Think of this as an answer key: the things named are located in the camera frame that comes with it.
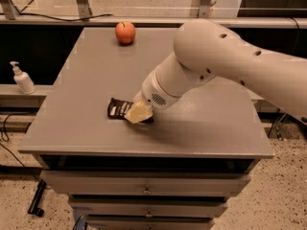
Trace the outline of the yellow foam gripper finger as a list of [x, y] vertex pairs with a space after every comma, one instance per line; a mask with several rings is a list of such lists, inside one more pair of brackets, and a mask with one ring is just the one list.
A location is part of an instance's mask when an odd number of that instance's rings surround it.
[[125, 118], [132, 124], [137, 124], [151, 118], [153, 115], [153, 107], [145, 101], [139, 101], [131, 106], [125, 114]]

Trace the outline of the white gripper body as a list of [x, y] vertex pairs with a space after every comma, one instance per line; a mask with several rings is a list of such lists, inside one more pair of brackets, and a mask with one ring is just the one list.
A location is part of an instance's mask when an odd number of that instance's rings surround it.
[[180, 94], [171, 93], [172, 88], [178, 90], [175, 72], [155, 68], [144, 79], [133, 102], [141, 102], [149, 110], [169, 108], [181, 98]]

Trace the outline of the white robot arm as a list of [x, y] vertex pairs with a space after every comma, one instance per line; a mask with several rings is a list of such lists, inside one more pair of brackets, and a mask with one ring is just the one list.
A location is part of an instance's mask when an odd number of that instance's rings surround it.
[[307, 60], [247, 43], [207, 19], [184, 23], [174, 51], [145, 78], [125, 118], [133, 124], [166, 109], [215, 77], [243, 85], [301, 123], [307, 120]]

